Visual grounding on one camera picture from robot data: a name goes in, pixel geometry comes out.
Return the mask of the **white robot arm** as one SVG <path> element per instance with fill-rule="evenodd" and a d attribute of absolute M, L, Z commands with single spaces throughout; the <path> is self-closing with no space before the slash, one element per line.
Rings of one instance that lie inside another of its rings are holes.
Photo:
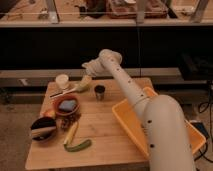
<path fill-rule="evenodd" d="M 168 95 L 149 97 L 120 66 L 121 61 L 120 53 L 103 49 L 82 67 L 91 77 L 107 70 L 120 86 L 147 132 L 150 171 L 196 171 L 180 104 Z"/>

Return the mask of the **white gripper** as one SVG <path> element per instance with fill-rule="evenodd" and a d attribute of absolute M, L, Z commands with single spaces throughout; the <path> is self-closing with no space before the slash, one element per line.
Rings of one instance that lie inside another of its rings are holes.
<path fill-rule="evenodd" d="M 101 72 L 101 64 L 98 59 L 90 60 L 82 64 L 82 67 L 86 69 L 86 73 L 92 77 L 96 77 Z"/>

